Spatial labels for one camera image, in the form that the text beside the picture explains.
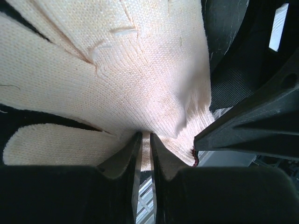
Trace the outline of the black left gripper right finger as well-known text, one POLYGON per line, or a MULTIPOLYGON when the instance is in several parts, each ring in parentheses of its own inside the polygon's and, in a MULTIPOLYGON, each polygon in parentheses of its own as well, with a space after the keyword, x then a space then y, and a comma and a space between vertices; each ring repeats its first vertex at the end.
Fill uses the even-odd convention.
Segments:
POLYGON ((299 195, 267 167, 193 168, 150 136, 157 224, 296 224, 299 195))

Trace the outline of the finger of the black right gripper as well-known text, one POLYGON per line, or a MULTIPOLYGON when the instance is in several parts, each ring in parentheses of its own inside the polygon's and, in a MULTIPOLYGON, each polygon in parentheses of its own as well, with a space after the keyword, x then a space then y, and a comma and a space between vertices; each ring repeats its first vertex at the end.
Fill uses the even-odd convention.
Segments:
POLYGON ((194 138, 197 151, 299 158, 299 52, 252 96, 194 138))

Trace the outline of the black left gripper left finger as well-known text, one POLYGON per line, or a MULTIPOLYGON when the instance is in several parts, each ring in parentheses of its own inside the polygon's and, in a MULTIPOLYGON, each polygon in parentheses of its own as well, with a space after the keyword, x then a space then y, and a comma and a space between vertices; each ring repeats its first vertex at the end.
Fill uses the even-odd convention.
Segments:
POLYGON ((133 224, 141 171, 142 134, 93 166, 3 166, 3 224, 133 224))

